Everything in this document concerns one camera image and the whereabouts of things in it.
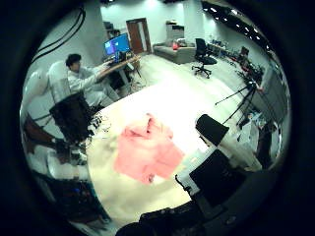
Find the computer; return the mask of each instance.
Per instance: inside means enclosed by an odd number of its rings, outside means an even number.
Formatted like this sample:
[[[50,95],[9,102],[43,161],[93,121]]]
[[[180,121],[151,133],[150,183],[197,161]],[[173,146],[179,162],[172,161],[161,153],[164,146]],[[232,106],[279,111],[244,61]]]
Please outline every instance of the computer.
[[[115,55],[115,62],[119,62],[120,52],[130,51],[128,34],[123,33],[104,43],[104,51],[107,56]]]

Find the black chair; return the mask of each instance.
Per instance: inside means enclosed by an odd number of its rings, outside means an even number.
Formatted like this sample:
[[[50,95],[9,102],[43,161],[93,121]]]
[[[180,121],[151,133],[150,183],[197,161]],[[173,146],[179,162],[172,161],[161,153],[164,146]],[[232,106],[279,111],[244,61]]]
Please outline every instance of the black chair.
[[[207,75],[207,78],[209,78],[211,71],[206,69],[205,66],[217,64],[217,60],[208,55],[209,51],[206,45],[206,41],[203,38],[196,38],[196,45],[197,45],[197,49],[196,49],[195,58],[197,61],[201,62],[203,65],[201,67],[193,66],[191,69],[192,70],[198,69],[197,71],[195,71],[195,75],[201,72],[201,73],[205,73]]]

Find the black border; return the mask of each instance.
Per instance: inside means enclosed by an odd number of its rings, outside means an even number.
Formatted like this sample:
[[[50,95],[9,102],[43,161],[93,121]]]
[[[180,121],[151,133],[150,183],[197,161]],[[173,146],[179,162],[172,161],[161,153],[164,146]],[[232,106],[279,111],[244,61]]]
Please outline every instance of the black border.
[[[2,1],[1,29],[1,233],[81,235],[59,217],[26,168],[20,145],[19,104],[29,62],[56,20],[82,1]],[[315,199],[312,7],[308,1],[229,1],[250,17],[276,49],[292,97],[292,139],[281,178],[251,219],[232,234],[294,235],[312,232]]]

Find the couch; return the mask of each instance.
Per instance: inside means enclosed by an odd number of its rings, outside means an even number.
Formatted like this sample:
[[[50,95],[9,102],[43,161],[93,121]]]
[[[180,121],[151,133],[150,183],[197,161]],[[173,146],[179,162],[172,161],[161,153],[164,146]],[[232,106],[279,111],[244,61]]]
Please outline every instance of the couch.
[[[173,40],[156,43],[153,45],[154,54],[163,57],[176,64],[184,64],[195,61],[196,47],[194,43],[180,43],[177,50],[172,48]]]

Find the camera tripod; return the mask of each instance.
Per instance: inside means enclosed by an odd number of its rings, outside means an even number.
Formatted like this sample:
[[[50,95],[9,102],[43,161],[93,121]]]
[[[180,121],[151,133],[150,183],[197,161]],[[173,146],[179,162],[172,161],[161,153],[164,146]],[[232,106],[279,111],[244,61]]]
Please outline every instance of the camera tripod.
[[[249,105],[251,104],[251,101],[253,99],[253,96],[255,94],[256,91],[256,85],[253,82],[250,82],[246,87],[241,88],[240,90],[238,90],[237,92],[235,92],[234,94],[231,94],[229,96],[227,96],[226,98],[218,101],[215,103],[215,105],[218,105],[219,103],[229,99],[230,97],[237,95],[238,93],[242,94],[241,92],[245,89],[248,89],[246,95],[243,97],[242,101],[239,103],[239,105],[237,106],[236,110],[223,122],[223,124],[225,124],[229,119],[231,119],[234,114],[245,104],[245,101],[248,100],[248,104],[246,105],[246,108],[242,114],[242,116],[240,117],[240,119],[237,121],[236,125],[238,125],[240,123],[240,121],[242,120],[242,118],[244,117],[244,113],[246,112],[246,110],[248,109]]]

